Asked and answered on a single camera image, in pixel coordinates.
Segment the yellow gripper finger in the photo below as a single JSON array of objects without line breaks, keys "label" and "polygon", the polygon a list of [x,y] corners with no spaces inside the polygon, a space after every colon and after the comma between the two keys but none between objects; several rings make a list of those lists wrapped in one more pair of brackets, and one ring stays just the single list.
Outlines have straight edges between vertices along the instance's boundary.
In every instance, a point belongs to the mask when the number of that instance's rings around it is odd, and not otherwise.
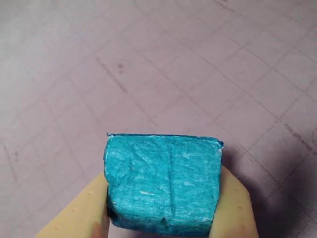
[{"label": "yellow gripper finger", "polygon": [[58,215],[36,235],[37,238],[106,238],[108,182],[97,175]]},{"label": "yellow gripper finger", "polygon": [[209,237],[257,238],[258,236],[248,190],[226,167],[221,167],[220,197]]}]

